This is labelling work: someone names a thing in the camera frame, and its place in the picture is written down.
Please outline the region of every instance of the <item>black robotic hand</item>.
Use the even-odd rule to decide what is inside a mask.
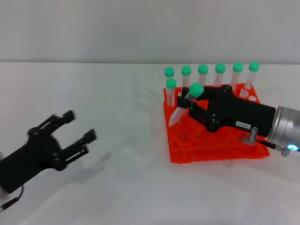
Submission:
[[[63,150],[51,135],[74,119],[74,113],[68,111],[61,117],[52,115],[39,126],[31,128],[28,131],[27,143],[0,161],[0,187],[10,194],[42,170],[53,168],[61,171],[89,153],[86,144],[97,138],[93,129]]]

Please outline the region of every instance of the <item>white wall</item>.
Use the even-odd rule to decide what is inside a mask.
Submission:
[[[300,62],[299,0],[0,0],[0,61]]]

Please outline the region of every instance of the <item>label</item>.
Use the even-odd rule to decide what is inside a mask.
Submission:
[[[240,128],[245,128],[245,129],[248,129],[248,130],[250,130],[250,128],[251,128],[250,124],[243,123],[243,122],[240,122],[240,121],[236,121],[235,125],[240,127]]]

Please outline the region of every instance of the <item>cable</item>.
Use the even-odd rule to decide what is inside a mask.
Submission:
[[[20,198],[23,196],[23,193],[24,193],[24,185],[21,186],[21,192],[18,197],[13,198],[12,200],[9,200],[7,203],[4,203],[3,205],[1,205],[0,212],[6,210],[7,208],[9,208],[13,204],[15,204],[17,201],[19,201]]]

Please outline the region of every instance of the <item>robotic hand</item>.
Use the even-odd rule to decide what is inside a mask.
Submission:
[[[208,100],[204,109],[186,98],[188,88],[182,89],[177,105],[189,108],[189,116],[202,123],[208,131],[216,132],[220,127],[231,126],[250,132],[244,142],[258,141],[279,150],[285,157],[300,151],[300,111],[279,106],[278,109],[236,97],[229,85],[205,87],[197,100]],[[256,140],[256,136],[267,137],[268,141]]]
[[[62,171],[68,164],[89,153],[86,144],[97,138],[93,129],[63,150],[51,135],[59,127],[74,119],[72,111],[66,112],[61,117],[52,115],[28,131],[29,138],[24,146],[0,161],[0,190],[10,194],[22,187],[21,195],[3,204],[0,211],[16,203],[22,196],[23,184],[41,171],[49,168]]]

